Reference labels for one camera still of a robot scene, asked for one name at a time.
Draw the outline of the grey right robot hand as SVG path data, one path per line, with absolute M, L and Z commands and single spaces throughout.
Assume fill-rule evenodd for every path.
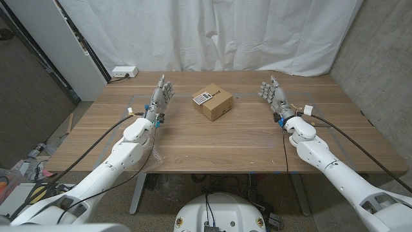
M 270 76 L 270 82 L 262 82 L 258 95 L 269 103 L 276 122 L 295 116 L 284 89 L 273 75 Z

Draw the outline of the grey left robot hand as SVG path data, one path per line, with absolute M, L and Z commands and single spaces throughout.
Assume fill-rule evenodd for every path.
M 171 81 L 165 81 L 163 74 L 158 81 L 158 86 L 154 89 L 147 109 L 144 113 L 144 118 L 156 124 L 157 122 L 164 123 L 165 111 L 170 100 L 173 98 L 174 90 Z

